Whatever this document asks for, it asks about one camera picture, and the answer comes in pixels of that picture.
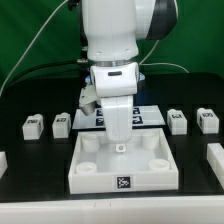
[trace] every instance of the small white block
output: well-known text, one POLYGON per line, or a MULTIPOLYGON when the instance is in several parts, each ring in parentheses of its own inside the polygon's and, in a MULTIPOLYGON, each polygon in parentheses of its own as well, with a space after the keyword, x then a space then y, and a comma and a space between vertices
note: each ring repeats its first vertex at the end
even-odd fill
POLYGON ((167 112, 167 124, 172 135, 187 134, 187 119, 181 110, 169 110, 167 112))
POLYGON ((29 116, 23 125, 24 140, 39 139, 43 130, 44 130, 43 116, 40 114, 29 116))
POLYGON ((211 109, 198 109, 197 123, 203 134, 216 134, 219 132, 219 119, 211 109))
POLYGON ((57 115, 52 125, 54 138, 68 138, 71 129, 71 117, 68 113, 57 115))
POLYGON ((208 144, 207 160, 224 189, 224 149, 219 143, 208 144))
POLYGON ((0 152, 0 179, 3 176, 3 174, 5 173, 7 167, 8 167, 8 165, 7 165, 7 161, 6 161, 5 152, 0 152))

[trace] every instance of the black table surface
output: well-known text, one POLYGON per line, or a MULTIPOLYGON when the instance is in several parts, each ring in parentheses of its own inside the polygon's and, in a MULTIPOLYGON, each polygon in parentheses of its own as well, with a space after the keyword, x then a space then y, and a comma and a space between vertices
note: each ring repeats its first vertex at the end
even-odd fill
POLYGON ((77 132, 71 132, 69 139, 55 140, 52 123, 62 112, 70 113, 73 120, 80 88, 78 78, 35 79, 5 92, 0 100, 0 151, 6 152, 8 169, 0 179, 1 203, 224 194, 206 159, 208 143, 224 143, 224 80, 219 76, 148 75, 145 87, 135 96, 135 105, 158 105, 165 121, 169 109, 182 110, 188 120, 185 136, 172 136, 163 126, 179 170, 179 189, 173 191, 69 193, 68 172, 77 132), (201 107, 213 109, 219 117, 219 134, 202 134, 196 122, 201 107), (22 125, 34 114, 43 115, 45 129, 40 140, 24 141, 22 125))

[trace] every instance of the black cable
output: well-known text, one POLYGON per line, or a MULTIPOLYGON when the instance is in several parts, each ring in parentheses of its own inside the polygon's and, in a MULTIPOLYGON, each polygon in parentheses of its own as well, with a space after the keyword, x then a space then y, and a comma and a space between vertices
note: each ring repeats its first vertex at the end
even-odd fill
MULTIPOLYGON (((61 75, 61 74, 65 74, 65 73, 69 73, 69 72, 77 72, 80 71, 79 69, 70 69, 70 70, 66 70, 66 71, 62 71, 62 72, 56 72, 56 73, 48 73, 48 74, 44 74, 44 75, 37 75, 34 77, 30 77, 27 78, 26 80, 32 80, 32 79, 38 79, 38 78, 42 78, 42 77, 47 77, 47 76, 56 76, 56 75, 61 75)), ((22 82, 24 80, 17 80, 16 82, 13 82, 10 87, 22 82)))
POLYGON ((21 79, 22 77, 24 77, 25 75, 27 75, 27 74, 29 74, 31 72, 34 72, 34 71, 37 71, 37 70, 40 70, 40 69, 43 69, 43 68, 50 68, 50 67, 57 67, 57 66, 71 65, 71 64, 76 64, 76 60, 42 64, 42 65, 38 65, 38 66, 35 66, 35 67, 32 67, 32 68, 29 68, 29 69, 21 72, 19 75, 15 76, 11 80, 9 86, 14 85, 14 83, 17 83, 17 81, 19 79, 21 79))

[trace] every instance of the white plastic part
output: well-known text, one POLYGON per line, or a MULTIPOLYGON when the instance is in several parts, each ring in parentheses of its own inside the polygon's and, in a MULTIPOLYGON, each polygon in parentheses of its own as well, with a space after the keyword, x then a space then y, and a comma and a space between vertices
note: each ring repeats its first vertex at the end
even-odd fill
MULTIPOLYGON (((162 129, 133 130, 124 153, 116 152, 116 144, 107 138, 106 132, 89 133, 100 136, 100 150, 95 153, 84 151, 82 137, 88 132, 79 132, 69 170, 71 194, 178 189, 178 170, 162 129), (142 147, 141 138, 145 132, 159 136, 158 147, 142 147), (157 170, 149 170, 150 161, 157 159, 167 161, 170 168, 159 170, 157 162, 154 165, 157 170), (85 162, 96 164, 97 173, 78 174, 77 165, 85 162)), ((167 162, 163 161, 163 167, 167 167, 167 162)))
POLYGON ((139 69, 136 62, 117 67, 92 66, 90 72, 98 97, 127 96, 137 93, 139 69))
POLYGON ((0 203, 1 224, 223 224, 224 196, 0 203))
POLYGON ((82 105, 85 106, 94 101, 97 101, 98 99, 99 98, 96 95, 96 87, 93 85, 87 85, 81 90, 79 106, 82 106, 82 105))
POLYGON ((71 117, 68 113, 56 115, 52 125, 54 138, 68 138, 71 130, 71 117))
POLYGON ((197 123, 203 134, 219 133, 219 119, 211 109, 198 109, 197 123))
POLYGON ((94 133, 82 136, 82 145, 85 152, 97 152, 100 150, 100 137, 94 133))
POLYGON ((135 0, 83 0, 82 10, 88 59, 119 61, 138 55, 135 0))
POLYGON ((77 174, 97 173, 97 165, 90 162, 80 163, 76 166, 75 171, 77 174))
POLYGON ((127 142, 132 133, 133 96, 102 98, 108 138, 114 143, 127 142))
POLYGON ((208 144, 207 160, 224 189, 224 149, 219 143, 208 144))
POLYGON ((136 39, 145 39, 152 22, 156 0, 135 0, 137 12, 136 39))
POLYGON ((155 150, 159 147, 159 133, 153 133, 151 131, 142 133, 142 147, 144 149, 155 150))
POLYGON ((169 110, 167 112, 167 124, 172 135, 187 134, 187 119, 181 110, 169 110))
POLYGON ((6 161, 6 156, 5 152, 0 152, 0 179, 2 178, 3 174, 5 173, 7 169, 7 161, 6 161))
POLYGON ((24 140, 39 139, 42 131, 44 130, 43 116, 40 114, 29 116, 22 129, 24 140))

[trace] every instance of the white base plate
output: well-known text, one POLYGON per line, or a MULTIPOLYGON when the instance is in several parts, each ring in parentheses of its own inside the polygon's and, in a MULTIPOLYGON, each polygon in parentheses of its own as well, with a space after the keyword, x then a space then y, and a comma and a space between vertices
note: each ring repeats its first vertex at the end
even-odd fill
POLYGON ((178 189, 178 170, 162 129, 133 130, 126 148, 124 153, 116 152, 115 144, 109 142, 106 132, 79 132, 69 171, 70 193, 178 189), (149 147, 152 145, 152 148, 143 148, 143 133, 157 135, 158 144, 149 136, 149 147), (96 152, 86 152, 83 149, 82 138, 89 134, 100 137, 100 149, 96 152), (149 162, 157 159, 167 161, 170 168, 150 170, 149 162), (77 165, 86 162, 95 164, 97 172, 77 173, 77 165))
MULTIPOLYGON (((133 109, 133 126, 165 125, 165 121, 158 106, 141 106, 133 109)), ((76 111, 72 129, 104 128, 102 109, 96 109, 95 113, 85 116, 81 110, 76 111)))

